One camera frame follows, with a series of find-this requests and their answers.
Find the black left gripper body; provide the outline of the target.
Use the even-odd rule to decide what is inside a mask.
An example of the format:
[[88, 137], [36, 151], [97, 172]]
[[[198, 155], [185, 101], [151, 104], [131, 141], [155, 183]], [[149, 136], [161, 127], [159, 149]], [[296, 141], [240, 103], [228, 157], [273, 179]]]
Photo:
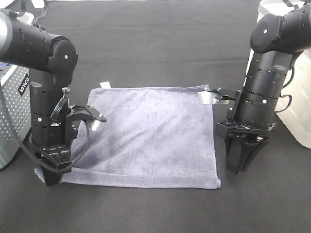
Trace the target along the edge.
[[33, 122], [30, 147], [42, 167], [55, 173], [69, 173], [74, 161], [71, 146], [77, 138], [77, 129], [61, 122]]

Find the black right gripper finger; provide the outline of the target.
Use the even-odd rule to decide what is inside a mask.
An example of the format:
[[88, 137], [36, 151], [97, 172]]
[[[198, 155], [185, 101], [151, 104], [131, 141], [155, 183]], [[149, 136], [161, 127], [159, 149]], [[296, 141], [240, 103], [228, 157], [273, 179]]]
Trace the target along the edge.
[[225, 140], [226, 169], [237, 175], [252, 150], [252, 141], [240, 135], [231, 135]]
[[246, 159], [242, 165], [242, 171], [246, 171], [259, 151], [264, 148], [269, 143], [269, 138], [257, 139], [255, 143], [252, 144], [251, 150], [248, 152]]

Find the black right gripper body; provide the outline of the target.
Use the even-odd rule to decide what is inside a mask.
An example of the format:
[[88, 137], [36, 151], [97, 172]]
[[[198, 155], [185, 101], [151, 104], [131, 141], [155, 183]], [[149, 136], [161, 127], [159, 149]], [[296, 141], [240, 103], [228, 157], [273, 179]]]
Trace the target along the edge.
[[250, 138], [251, 141], [261, 143], [269, 140], [269, 135], [274, 130], [275, 126], [276, 122], [271, 121], [268, 129], [262, 130], [226, 120], [224, 122], [217, 123], [215, 127], [215, 134], [228, 144], [230, 144], [234, 138]]

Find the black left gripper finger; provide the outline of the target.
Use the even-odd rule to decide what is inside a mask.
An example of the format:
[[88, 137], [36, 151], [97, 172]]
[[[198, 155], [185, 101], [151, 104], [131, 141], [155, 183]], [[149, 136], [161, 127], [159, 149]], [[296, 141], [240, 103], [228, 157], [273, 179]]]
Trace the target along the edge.
[[46, 186], [52, 186], [55, 184], [59, 184], [62, 174], [55, 173], [46, 168], [42, 168], [43, 171], [43, 178]]

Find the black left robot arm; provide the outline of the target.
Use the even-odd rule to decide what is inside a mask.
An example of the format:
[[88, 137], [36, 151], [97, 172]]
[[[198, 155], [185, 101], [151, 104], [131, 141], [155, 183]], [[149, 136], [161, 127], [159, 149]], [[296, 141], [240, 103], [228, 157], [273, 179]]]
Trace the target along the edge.
[[70, 148], [77, 132], [71, 121], [69, 100], [52, 120], [62, 97], [69, 95], [78, 55], [69, 39], [26, 24], [16, 12], [0, 11], [0, 60], [29, 70], [31, 103], [30, 145], [43, 162], [47, 186], [58, 184], [63, 170], [71, 165]]

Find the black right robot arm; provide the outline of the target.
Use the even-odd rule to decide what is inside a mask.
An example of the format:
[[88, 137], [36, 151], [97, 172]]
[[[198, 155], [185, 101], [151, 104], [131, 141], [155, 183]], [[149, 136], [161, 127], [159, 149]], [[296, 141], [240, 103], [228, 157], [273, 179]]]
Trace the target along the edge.
[[296, 59], [311, 46], [311, 6], [305, 3], [284, 16], [265, 15], [251, 34], [254, 54], [241, 90], [219, 90], [234, 100], [216, 134], [224, 139], [226, 168], [237, 174], [248, 169], [268, 144], [278, 98]]

